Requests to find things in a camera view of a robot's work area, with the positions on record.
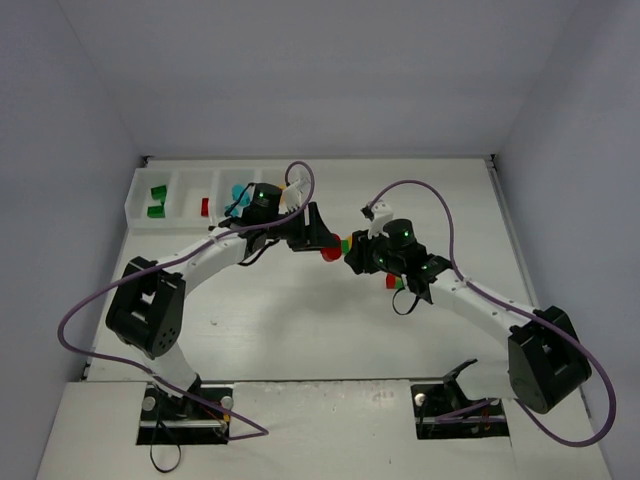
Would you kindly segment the red round lego brick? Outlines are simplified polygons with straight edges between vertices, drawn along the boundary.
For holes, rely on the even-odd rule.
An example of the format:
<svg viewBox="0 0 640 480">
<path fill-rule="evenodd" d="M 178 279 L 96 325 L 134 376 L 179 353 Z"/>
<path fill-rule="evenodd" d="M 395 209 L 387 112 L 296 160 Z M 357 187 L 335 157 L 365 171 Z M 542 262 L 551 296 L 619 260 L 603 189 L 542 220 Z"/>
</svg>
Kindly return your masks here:
<svg viewBox="0 0 640 480">
<path fill-rule="evenodd" d="M 333 234 L 334 242 L 331 246 L 321 249 L 321 256 L 326 262 L 334 262 L 342 257 L 342 239 L 339 235 Z"/>
</svg>

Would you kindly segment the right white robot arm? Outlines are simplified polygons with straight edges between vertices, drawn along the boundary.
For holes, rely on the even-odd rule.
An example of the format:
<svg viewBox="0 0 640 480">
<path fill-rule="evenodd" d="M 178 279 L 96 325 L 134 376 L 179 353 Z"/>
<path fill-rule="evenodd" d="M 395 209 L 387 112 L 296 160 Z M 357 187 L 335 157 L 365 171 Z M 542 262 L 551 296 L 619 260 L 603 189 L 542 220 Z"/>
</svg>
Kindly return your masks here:
<svg viewBox="0 0 640 480">
<path fill-rule="evenodd" d="M 390 221 L 376 236 L 354 232 L 345 261 L 357 274 L 402 278 L 418 299 L 468 321 L 505 350 L 503 360 L 473 359 L 450 373 L 469 401 L 516 399 L 546 414 L 592 375 L 586 356 L 572 344 L 577 335 L 563 310 L 552 306 L 536 312 L 508 299 L 482 297 L 458 278 L 449 259 L 416 240 L 408 219 Z M 535 313 L 537 321 L 530 318 Z"/>
</svg>

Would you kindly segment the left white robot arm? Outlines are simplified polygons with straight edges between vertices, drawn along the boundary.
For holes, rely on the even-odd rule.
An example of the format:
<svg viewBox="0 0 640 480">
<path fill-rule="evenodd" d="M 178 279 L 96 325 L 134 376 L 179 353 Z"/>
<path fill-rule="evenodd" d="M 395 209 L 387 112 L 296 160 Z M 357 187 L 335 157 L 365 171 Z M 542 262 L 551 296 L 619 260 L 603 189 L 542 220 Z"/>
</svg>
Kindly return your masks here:
<svg viewBox="0 0 640 480">
<path fill-rule="evenodd" d="M 106 326 L 121 342 L 138 350 L 151 373 L 194 393 L 200 377 L 185 359 L 178 344 L 186 297 L 223 269 L 245 265 L 268 246 L 284 241 L 294 252 L 338 248 L 339 238 L 320 216 L 317 204 L 280 211 L 286 193 L 298 191 L 296 184 L 282 190 L 269 183 L 252 183 L 250 203 L 239 217 L 229 217 L 176 258 L 176 264 L 118 286 L 106 315 Z"/>
</svg>

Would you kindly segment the cyan round lego brick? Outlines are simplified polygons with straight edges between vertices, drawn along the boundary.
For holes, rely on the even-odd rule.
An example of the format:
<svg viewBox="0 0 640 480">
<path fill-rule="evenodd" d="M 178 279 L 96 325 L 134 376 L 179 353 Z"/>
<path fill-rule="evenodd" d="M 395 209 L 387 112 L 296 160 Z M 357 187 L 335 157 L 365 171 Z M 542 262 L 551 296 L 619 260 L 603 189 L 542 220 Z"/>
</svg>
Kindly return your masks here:
<svg viewBox="0 0 640 480">
<path fill-rule="evenodd" d="M 249 197 L 250 185 L 236 184 L 231 189 L 232 200 L 240 204 L 247 204 L 250 201 Z"/>
</svg>

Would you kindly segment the green lego brick stack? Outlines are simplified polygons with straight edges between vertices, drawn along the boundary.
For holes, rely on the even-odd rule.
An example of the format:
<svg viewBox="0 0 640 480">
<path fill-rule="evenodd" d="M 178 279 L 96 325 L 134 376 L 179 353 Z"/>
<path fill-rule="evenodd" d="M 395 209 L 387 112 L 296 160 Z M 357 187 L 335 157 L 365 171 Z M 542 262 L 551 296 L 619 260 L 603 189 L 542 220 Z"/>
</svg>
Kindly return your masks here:
<svg viewBox="0 0 640 480">
<path fill-rule="evenodd" d="M 166 185 L 158 185 L 150 189 L 150 195 L 154 201 L 164 203 L 166 201 L 167 191 Z"/>
</svg>

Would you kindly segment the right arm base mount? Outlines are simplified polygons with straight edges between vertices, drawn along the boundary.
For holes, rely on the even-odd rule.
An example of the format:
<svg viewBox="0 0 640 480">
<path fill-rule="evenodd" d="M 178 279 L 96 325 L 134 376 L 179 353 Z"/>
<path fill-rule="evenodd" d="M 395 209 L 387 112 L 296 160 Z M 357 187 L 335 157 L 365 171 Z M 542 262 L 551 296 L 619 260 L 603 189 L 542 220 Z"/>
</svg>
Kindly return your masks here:
<svg viewBox="0 0 640 480">
<path fill-rule="evenodd" d="M 452 383 L 410 387 L 418 440 L 480 440 L 510 436 L 500 400 L 468 400 Z"/>
</svg>

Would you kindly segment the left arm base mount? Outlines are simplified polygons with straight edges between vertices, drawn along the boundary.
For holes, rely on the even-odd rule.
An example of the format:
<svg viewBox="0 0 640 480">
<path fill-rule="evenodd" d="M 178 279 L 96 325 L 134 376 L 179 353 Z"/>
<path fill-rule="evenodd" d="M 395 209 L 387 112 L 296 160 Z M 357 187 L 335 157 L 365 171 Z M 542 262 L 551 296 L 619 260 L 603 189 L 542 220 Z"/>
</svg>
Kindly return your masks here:
<svg viewBox="0 0 640 480">
<path fill-rule="evenodd" d="M 231 418 L 188 398 L 145 385 L 136 438 L 138 446 L 226 445 Z"/>
</svg>

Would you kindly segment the green stepped lego brick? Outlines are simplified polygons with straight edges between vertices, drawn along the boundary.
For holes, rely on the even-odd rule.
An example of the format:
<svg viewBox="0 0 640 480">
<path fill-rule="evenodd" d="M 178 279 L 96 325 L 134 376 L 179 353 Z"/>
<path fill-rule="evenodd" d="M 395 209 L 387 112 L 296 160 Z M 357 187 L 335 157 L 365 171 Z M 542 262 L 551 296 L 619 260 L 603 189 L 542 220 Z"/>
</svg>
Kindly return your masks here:
<svg viewBox="0 0 640 480">
<path fill-rule="evenodd" d="M 146 215 L 150 219 L 164 219 L 166 217 L 165 205 L 160 203 L 148 206 Z"/>
</svg>

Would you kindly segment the cyan lego brick stack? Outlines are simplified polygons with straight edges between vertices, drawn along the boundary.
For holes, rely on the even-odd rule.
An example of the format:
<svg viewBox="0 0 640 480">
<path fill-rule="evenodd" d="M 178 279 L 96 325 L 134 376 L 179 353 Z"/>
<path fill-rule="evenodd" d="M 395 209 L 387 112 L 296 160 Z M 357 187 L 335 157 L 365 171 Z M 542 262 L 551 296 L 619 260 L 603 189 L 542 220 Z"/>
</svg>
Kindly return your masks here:
<svg viewBox="0 0 640 480">
<path fill-rule="evenodd" d="M 237 205 L 236 204 L 231 204 L 225 207 L 224 210 L 224 215 L 229 217 L 233 217 L 236 216 L 238 214 L 238 210 L 237 210 Z"/>
</svg>

